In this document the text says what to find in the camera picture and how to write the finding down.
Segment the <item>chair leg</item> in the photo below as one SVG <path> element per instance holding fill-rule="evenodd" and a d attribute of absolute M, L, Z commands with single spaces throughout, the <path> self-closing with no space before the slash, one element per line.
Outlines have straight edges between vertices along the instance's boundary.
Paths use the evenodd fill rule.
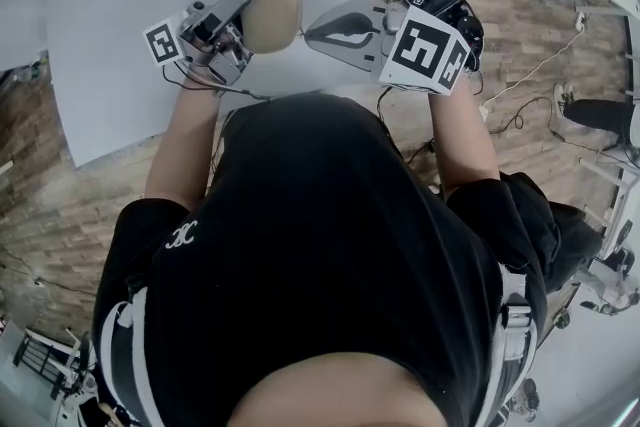
<path fill-rule="evenodd" d="M 624 182 L 624 181 L 620 180 L 620 178 L 618 178 L 617 176 L 609 173 L 608 171 L 605 171 L 604 169 L 602 169 L 597 164 L 593 164 L 592 162 L 589 162 L 588 160 L 585 160 L 582 157 L 580 157 L 578 159 L 578 163 L 580 165 L 586 167 L 590 171 L 593 171 L 594 173 L 600 175 L 602 178 L 604 178 L 605 180 L 611 182 L 612 184 L 617 185 L 618 187 L 620 187 L 625 192 L 629 188 L 629 184 L 627 182 Z"/>
<path fill-rule="evenodd" d="M 629 13 L 618 7 L 576 6 L 575 10 L 586 15 L 629 16 Z"/>

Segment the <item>black cable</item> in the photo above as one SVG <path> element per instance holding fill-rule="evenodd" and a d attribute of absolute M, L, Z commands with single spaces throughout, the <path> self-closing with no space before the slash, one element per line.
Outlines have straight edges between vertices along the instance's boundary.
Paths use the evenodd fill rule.
<path fill-rule="evenodd" d="M 65 285 L 61 285 L 60 283 L 55 283 L 54 281 L 49 281 L 48 279 L 44 279 L 44 278 L 34 278 L 32 274 L 18 270 L 18 269 L 14 269 L 13 267 L 7 267 L 4 264 L 0 264 L 0 266 L 8 271 L 12 271 L 15 272 L 17 274 L 22 274 L 23 276 L 26 276 L 30 279 L 32 279 L 34 281 L 34 283 L 36 285 L 39 285 L 40 283 L 47 283 L 49 285 L 53 285 L 54 287 L 58 287 L 58 288 L 62 288 L 64 290 L 68 290 L 69 292 L 76 292 L 78 294 L 86 294 L 86 295 L 90 295 L 91 297 L 96 297 L 96 294 L 92 293 L 92 292 L 87 292 L 86 290 L 78 290 L 76 288 L 70 288 L 67 287 Z"/>
<path fill-rule="evenodd" d="M 382 99 L 385 97 L 385 95 L 392 89 L 393 89 L 393 86 L 387 86 L 387 88 L 378 97 L 378 104 L 377 104 L 378 117 L 380 118 L 380 121 L 382 121 L 383 123 L 384 123 L 384 116 L 382 115 L 382 111 L 380 110 L 380 102 L 382 102 Z"/>
<path fill-rule="evenodd" d="M 162 77 L 164 78 L 164 80 L 166 80 L 170 84 L 175 84 L 176 86 L 180 86 L 182 89 L 187 89 L 188 91 L 211 91 L 210 87 L 187 87 L 176 80 L 170 80 L 167 78 L 167 72 L 165 68 L 166 68 L 166 65 L 162 67 Z"/>
<path fill-rule="evenodd" d="M 0 247 L 2 247 L 2 250 L 4 251 L 4 253 L 5 253 L 9 258 L 13 258 L 14 260 L 19 261 L 20 263 L 22 263 L 22 265 L 24 265 L 27 269 L 29 269 L 29 274 L 28 274 L 28 276 L 29 276 L 31 279 L 33 279 L 33 269 L 29 266 L 29 264 L 28 264 L 27 262 L 25 262 L 25 261 L 24 261 L 22 258 L 20 258 L 19 256 L 12 255 L 12 254 L 7 250 L 7 248 L 6 248 L 6 247 L 4 247 L 4 245 L 0 245 Z M 25 274 L 25 276 L 27 276 L 27 274 L 26 274 L 26 273 L 21 272 L 21 271 L 18 271 L 17 269 L 11 269 L 11 270 L 16 271 L 16 272 L 20 272 L 20 274 Z"/>
<path fill-rule="evenodd" d="M 482 72 L 480 70 L 478 70 L 477 73 L 478 75 L 480 75 L 480 91 L 478 91 L 477 93 L 473 93 L 473 96 L 478 96 L 484 91 L 484 77 L 482 76 Z"/>
<path fill-rule="evenodd" d="M 14 269 L 13 267 L 7 267 L 6 265 L 0 263 L 0 265 L 2 266 L 3 269 L 8 269 L 10 271 L 17 272 L 18 274 L 22 274 L 23 276 L 27 276 L 28 278 L 32 279 L 36 283 L 36 285 L 39 284 L 39 283 L 48 283 L 49 285 L 53 285 L 55 287 L 64 288 L 65 290 L 68 290 L 69 292 L 78 292 L 79 294 L 87 294 L 87 295 L 91 295 L 93 297 L 96 297 L 96 294 L 93 294 L 91 292 L 86 292 L 84 290 L 76 290 L 74 288 L 69 288 L 69 287 L 66 287 L 64 285 L 61 285 L 60 283 L 55 283 L 53 281 L 49 281 L 49 280 L 44 279 L 44 278 L 36 278 L 35 274 L 33 272 L 33 269 L 31 268 L 31 266 L 27 262 L 25 262 L 19 256 L 15 256 L 15 255 L 11 254 L 7 250 L 7 248 L 5 246 L 0 245 L 0 247 L 2 247 L 2 250 L 4 251 L 4 253 L 9 258 L 13 258 L 14 260 L 17 260 L 18 262 L 22 263 L 22 265 L 24 265 L 29 270 L 29 272 L 26 273 L 26 272 L 20 271 L 18 269 Z"/>
<path fill-rule="evenodd" d="M 60 283 L 55 283 L 53 281 L 49 281 L 49 280 L 44 279 L 44 278 L 38 278 L 38 279 L 36 279 L 36 282 L 48 283 L 49 285 L 53 285 L 54 287 L 62 288 L 63 290 L 67 290 L 69 292 L 76 292 L 78 294 L 85 294 L 85 295 L 90 295 L 91 297 L 97 297 L 97 295 L 94 294 L 93 292 L 87 292 L 86 290 L 78 290 L 77 288 L 70 288 L 70 287 L 67 287 L 65 285 L 61 285 Z"/>
<path fill-rule="evenodd" d="M 525 107 L 527 107 L 528 105 L 531 105 L 534 102 L 537 102 L 538 100 L 546 100 L 547 102 L 549 102 L 549 108 L 551 109 L 551 111 L 549 112 L 549 121 L 547 122 L 547 128 L 551 133 L 554 133 L 553 130 L 551 129 L 551 120 L 553 119 L 553 102 L 546 96 L 537 96 L 533 100 L 529 100 L 527 103 L 525 103 L 523 106 L 521 106 L 517 110 L 517 112 L 511 117 L 511 119 L 507 122 L 506 125 L 504 125 L 501 128 L 498 128 L 497 130 L 491 130 L 489 131 L 489 133 L 491 135 L 496 135 L 496 134 L 501 134 L 503 132 L 506 132 L 511 126 L 511 123 L 513 123 L 513 126 L 516 127 L 518 130 L 521 130 L 522 127 L 524 127 L 524 118 L 520 113 L 524 110 Z"/>
<path fill-rule="evenodd" d="M 431 138 L 429 141 L 427 141 L 426 143 L 424 143 L 422 146 L 420 146 L 413 155 L 411 155 L 411 158 L 409 160 L 407 160 L 407 165 L 410 165 L 413 162 L 413 159 L 415 159 L 418 154 L 420 152 L 422 152 L 425 148 L 428 148 L 429 145 L 433 142 L 433 138 Z"/>
<path fill-rule="evenodd" d="M 196 80 L 193 77 L 190 77 L 189 74 L 184 71 L 176 61 L 173 62 L 173 64 L 175 65 L 176 68 L 178 68 L 178 70 L 180 71 L 180 73 L 182 73 L 186 78 L 188 78 L 190 81 L 195 82 L 196 84 L 199 84 L 201 86 L 204 86 L 204 90 L 209 90 L 209 91 L 224 91 L 227 93 L 238 93 L 241 95 L 247 95 L 250 96 L 251 98 L 254 98 L 255 100 L 265 100 L 267 102 L 271 101 L 271 97 L 270 96 L 265 96 L 265 95 L 258 95 L 256 93 L 252 93 L 251 91 L 249 91 L 248 89 L 233 89 L 227 86 L 216 86 L 213 84 L 207 84 L 205 82 L 200 82 L 199 80 Z M 191 89 L 193 91 L 199 91 L 199 89 L 197 88 L 188 88 L 184 85 L 181 85 L 181 87 L 183 87 L 184 89 Z"/>

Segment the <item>person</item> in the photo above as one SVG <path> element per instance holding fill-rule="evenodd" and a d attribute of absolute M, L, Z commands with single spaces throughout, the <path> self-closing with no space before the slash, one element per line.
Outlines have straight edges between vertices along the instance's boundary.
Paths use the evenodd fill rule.
<path fill-rule="evenodd" d="M 570 84 L 556 84 L 553 99 L 559 119 L 613 132 L 622 144 L 640 147 L 640 116 L 634 115 L 634 105 L 612 100 L 576 100 Z"/>
<path fill-rule="evenodd" d="M 606 265 L 606 260 L 605 263 L 593 262 L 592 266 L 595 272 L 578 269 L 573 281 L 584 285 L 605 303 L 607 307 L 600 308 L 599 312 L 619 313 L 640 302 L 638 278 L 633 274 L 625 274 L 624 266 L 621 265 L 618 270 L 613 270 Z"/>
<path fill-rule="evenodd" d="M 547 305 L 461 75 L 451 96 L 429 97 L 446 202 L 377 117 L 321 93 L 228 118 L 206 193 L 221 99 L 180 92 L 144 199 L 115 226 L 93 332 L 100 340 L 142 279 L 145 361 L 164 425 L 474 424 L 501 265 L 526 276 L 539 326 Z"/>

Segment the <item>floor plank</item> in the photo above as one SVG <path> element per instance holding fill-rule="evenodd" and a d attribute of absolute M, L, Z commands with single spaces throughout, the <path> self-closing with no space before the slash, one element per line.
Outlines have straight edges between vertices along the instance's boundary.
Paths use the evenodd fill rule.
<path fill-rule="evenodd" d="M 513 85 L 575 35 L 572 0 L 468 1 L 487 35 L 481 101 Z M 593 16 L 570 49 L 489 104 L 489 128 L 502 127 L 532 98 L 550 97 L 559 81 L 570 81 L 580 98 L 623 99 L 625 50 L 622 20 Z M 479 90 L 480 77 L 471 80 Z M 382 89 L 353 85 L 333 92 L 375 111 Z M 431 138 L 425 95 L 393 91 L 384 98 L 382 111 L 406 155 Z M 555 201 L 588 204 L 604 213 L 612 187 L 577 166 L 578 157 L 594 156 L 555 139 L 547 129 L 549 114 L 548 102 L 537 101 L 524 110 L 521 129 L 511 127 L 494 136 L 502 169 L 527 172 Z M 612 141 L 608 134 L 570 122 L 551 122 L 568 140 L 591 148 Z M 15 164 L 0 176 L 0 288 L 13 315 L 63 340 L 67 326 L 89 329 L 117 215 L 141 196 L 158 141 L 150 138 L 76 170 L 48 77 L 0 91 L 0 164 L 9 159 Z M 433 183 L 434 164 L 432 155 L 421 153 L 412 166 L 425 183 Z"/>

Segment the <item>power cord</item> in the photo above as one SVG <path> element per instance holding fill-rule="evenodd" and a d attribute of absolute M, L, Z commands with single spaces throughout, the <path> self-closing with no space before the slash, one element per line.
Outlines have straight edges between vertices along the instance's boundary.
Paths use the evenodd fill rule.
<path fill-rule="evenodd" d="M 477 93 L 473 93 L 473 96 L 478 96 L 480 93 L 482 93 L 484 91 L 484 77 L 482 76 L 482 72 L 480 70 L 478 70 L 476 73 L 478 75 L 480 75 L 480 91 L 478 91 Z"/>
<path fill-rule="evenodd" d="M 248 89 L 236 89 L 233 87 L 227 87 L 227 86 L 222 86 L 222 85 L 218 85 L 218 84 L 208 84 L 206 82 L 201 82 L 191 76 L 189 76 L 189 74 L 184 71 L 177 63 L 177 61 L 174 61 L 173 64 L 175 65 L 175 67 L 178 69 L 178 71 L 180 71 L 180 73 L 182 73 L 182 75 L 184 75 L 186 78 L 188 78 L 191 82 L 194 82 L 200 86 L 203 87 L 189 87 L 189 86 L 185 86 L 184 84 L 181 84 L 180 82 L 176 81 L 176 80 L 171 80 L 167 77 L 167 72 L 166 72 L 166 65 L 162 67 L 162 77 L 164 78 L 164 80 L 166 80 L 167 82 L 169 82 L 170 84 L 175 84 L 177 86 L 180 86 L 182 89 L 186 89 L 188 91 L 223 91 L 224 93 L 238 93 L 241 95 L 246 95 L 246 96 L 250 96 L 251 98 L 254 98 L 255 100 L 263 100 L 263 101 L 267 101 L 270 102 L 271 100 L 275 99 L 275 96 L 267 96 L 267 95 L 260 95 L 257 93 L 253 93 L 252 91 L 249 91 Z"/>
<path fill-rule="evenodd" d="M 20 258 L 19 256 L 15 256 L 15 255 L 11 254 L 7 250 L 7 248 L 5 246 L 2 245 L 0 247 L 2 248 L 4 253 L 9 258 L 12 258 L 13 260 L 16 260 L 16 261 L 20 262 L 22 265 L 24 265 L 24 267 L 27 268 L 27 270 L 29 272 L 28 273 L 27 272 L 23 272 L 23 271 L 20 271 L 18 269 L 14 269 L 13 267 L 7 267 L 6 265 L 0 263 L 0 266 L 2 266 L 3 269 L 10 270 L 10 271 L 16 272 L 18 274 L 22 274 L 23 276 L 27 276 L 28 278 L 32 279 L 33 282 L 36 285 L 41 285 L 42 283 L 47 283 L 49 285 L 53 285 L 54 287 L 58 287 L 58 288 L 62 288 L 64 290 L 68 290 L 69 292 L 76 292 L 78 294 L 86 294 L 86 295 L 90 295 L 92 297 L 96 297 L 96 294 L 94 294 L 92 292 L 87 292 L 86 290 L 78 290 L 78 289 L 75 289 L 75 288 L 69 288 L 69 287 L 67 287 L 65 285 L 61 285 L 60 283 L 55 283 L 54 281 L 49 281 L 48 279 L 36 277 L 35 273 L 33 272 L 33 269 L 31 268 L 31 266 L 24 259 Z"/>
<path fill-rule="evenodd" d="M 380 118 L 380 121 L 383 124 L 384 124 L 384 116 L 382 115 L 381 102 L 382 102 L 382 99 L 389 93 L 389 91 L 391 91 L 392 88 L 393 86 L 386 87 L 385 90 L 382 92 L 382 94 L 378 98 L 378 103 L 377 103 L 378 117 Z M 503 125 L 502 127 L 496 130 L 490 130 L 489 133 L 491 135 L 502 134 L 506 132 L 512 125 L 517 130 L 522 130 L 524 128 L 524 123 L 525 123 L 524 117 L 522 116 L 522 111 L 524 111 L 524 109 L 526 109 L 529 105 L 533 103 L 537 103 L 541 100 L 549 103 L 549 119 L 547 120 L 547 129 L 549 130 L 549 132 L 551 132 L 551 135 L 553 135 L 553 137 L 556 138 L 558 141 L 564 144 L 568 144 L 570 146 L 575 146 L 576 148 L 582 148 L 584 150 L 588 150 L 590 152 L 595 153 L 596 155 L 602 155 L 604 157 L 615 160 L 616 162 L 619 162 L 621 164 L 627 164 L 627 162 L 625 162 L 624 160 L 621 160 L 617 157 L 613 157 L 612 155 L 604 153 L 602 150 L 590 148 L 583 144 L 574 143 L 573 141 L 568 141 L 567 139 L 565 139 L 565 137 L 562 134 L 558 133 L 556 130 L 551 128 L 551 121 L 553 120 L 553 101 L 546 96 L 536 96 L 535 98 L 524 103 L 523 105 L 520 106 L 520 108 L 516 111 L 516 113 L 509 119 L 509 121 L 507 121 L 505 125 Z M 419 146 L 418 149 L 411 155 L 411 157 L 409 157 L 409 159 L 406 160 L 407 165 L 411 164 L 415 160 L 415 158 L 425 149 L 432 147 L 434 143 L 435 143 L 434 138 L 431 138 L 429 141 Z M 627 156 L 627 160 L 629 161 L 628 163 L 640 170 L 640 166 L 638 166 L 638 164 L 636 164 L 634 160 L 631 158 L 631 156 L 629 155 L 626 144 L 624 145 L 624 153 Z"/>
<path fill-rule="evenodd" d="M 551 57 L 547 57 L 544 61 L 542 61 L 540 64 L 538 64 L 538 66 L 536 66 L 533 70 L 531 70 L 527 75 L 525 75 L 524 77 L 522 77 L 520 80 L 518 80 L 518 82 L 516 82 L 513 86 L 509 86 L 508 88 L 503 89 L 502 91 L 499 91 L 498 93 L 496 93 L 495 95 L 493 95 L 491 98 L 487 99 L 484 101 L 484 103 L 482 104 L 482 107 L 486 108 L 487 104 L 489 102 L 493 102 L 496 98 L 498 98 L 501 94 L 506 93 L 507 91 L 511 91 L 512 89 L 518 87 L 522 82 L 524 82 L 525 80 L 527 80 L 529 77 L 531 77 L 535 72 L 537 72 L 544 64 L 548 63 L 549 61 L 551 61 L 551 59 L 558 57 L 562 52 L 564 52 L 567 48 L 569 48 L 571 46 L 571 44 L 578 39 L 580 36 L 582 36 L 585 32 L 585 29 L 582 29 L 578 34 L 576 34 L 573 38 L 571 38 L 571 40 L 569 41 L 569 43 L 567 43 L 564 47 L 562 47 L 560 50 L 558 50 L 555 54 L 553 54 Z"/>

